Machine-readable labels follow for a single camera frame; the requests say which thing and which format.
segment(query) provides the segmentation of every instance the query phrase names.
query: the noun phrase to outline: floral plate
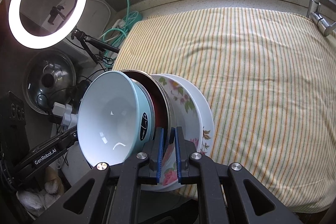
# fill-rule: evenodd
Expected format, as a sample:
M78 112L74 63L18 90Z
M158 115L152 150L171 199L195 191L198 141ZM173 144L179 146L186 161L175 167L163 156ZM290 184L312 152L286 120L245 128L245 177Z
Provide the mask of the floral plate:
M152 75L159 82L171 101L178 126L183 129L184 137L195 143L201 150L202 122L201 113L192 94L176 80L165 75ZM159 191L177 182L175 143L170 144L162 160L162 172L158 185L142 185L142 190Z
M201 142L200 153L204 155L209 155L213 147L213 137L214 137L215 126L213 123L211 109L209 107L207 100L204 98L203 94L199 91L199 89L196 86L194 86L194 84L189 82L188 80L180 76L177 76L177 75L169 75L169 74L161 74L161 75L174 79L179 84L182 84L188 90L188 92L190 92L190 94L192 95L192 98L194 99L196 105L199 108L199 112L201 113L203 138ZM177 177L176 168L173 170L168 170L168 172L166 172L165 174L165 179L167 180L167 182L171 181L175 177ZM172 190L181 188L182 186L183 185L179 184L176 181L175 183L171 184L167 188L157 190L157 192L172 191Z

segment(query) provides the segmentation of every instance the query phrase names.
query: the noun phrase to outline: bolt head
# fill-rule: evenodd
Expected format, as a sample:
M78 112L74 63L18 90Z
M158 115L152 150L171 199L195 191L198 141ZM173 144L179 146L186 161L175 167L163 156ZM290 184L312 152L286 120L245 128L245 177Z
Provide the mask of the bolt head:
M136 157L140 160L143 160L147 158L147 154L145 152L140 152L140 153L137 153Z
M97 169L98 170L105 170L107 168L107 163L105 163L105 162L101 162L101 163L99 163L99 164L97 164Z
M202 154L201 154L201 153L198 153L198 152L195 152L195 153L192 153L192 154L191 154L191 157L192 157L194 160L199 160L200 158L202 158Z
M234 162L233 164L231 164L231 168L235 171L239 171L239 170L241 170L242 165L237 163L237 162Z

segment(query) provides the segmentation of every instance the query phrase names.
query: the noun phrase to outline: stainless steel faucet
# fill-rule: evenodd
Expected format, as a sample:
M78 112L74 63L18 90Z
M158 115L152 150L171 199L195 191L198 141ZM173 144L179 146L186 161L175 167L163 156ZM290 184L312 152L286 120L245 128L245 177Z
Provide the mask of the stainless steel faucet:
M336 22L332 25L329 25L325 18L320 14L320 7L320 0L310 0L307 17L317 25L323 36L327 37L336 28Z

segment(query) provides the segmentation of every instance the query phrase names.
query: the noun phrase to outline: striped cloth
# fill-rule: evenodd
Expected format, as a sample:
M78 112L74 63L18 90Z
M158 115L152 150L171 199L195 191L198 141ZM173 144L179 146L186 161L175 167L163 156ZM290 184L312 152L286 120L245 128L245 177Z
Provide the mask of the striped cloth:
M336 196L336 37L307 18L246 8L194 10L137 23L116 70L171 73L207 99L208 155L240 162L292 211ZM196 186L179 194L197 198Z

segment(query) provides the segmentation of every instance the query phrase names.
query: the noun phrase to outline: light blue bowl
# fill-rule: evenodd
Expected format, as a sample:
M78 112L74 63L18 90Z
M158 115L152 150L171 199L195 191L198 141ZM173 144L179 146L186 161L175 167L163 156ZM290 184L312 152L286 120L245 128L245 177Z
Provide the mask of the light blue bowl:
M128 76L108 71L91 83L77 122L79 145L90 165L115 165L141 152L151 130L147 97Z

